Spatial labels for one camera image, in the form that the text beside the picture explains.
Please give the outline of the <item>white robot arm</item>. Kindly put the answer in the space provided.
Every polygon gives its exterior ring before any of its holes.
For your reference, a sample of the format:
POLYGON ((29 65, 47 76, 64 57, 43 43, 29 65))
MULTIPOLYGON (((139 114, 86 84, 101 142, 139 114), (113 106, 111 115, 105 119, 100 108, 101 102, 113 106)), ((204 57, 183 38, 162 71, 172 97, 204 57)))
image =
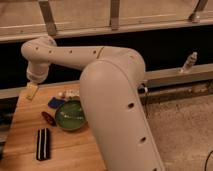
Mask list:
POLYGON ((113 46, 59 46, 50 36, 21 46, 27 78, 43 82, 52 64, 78 69, 80 101, 108 171, 165 171, 138 88, 145 62, 136 50, 113 46))

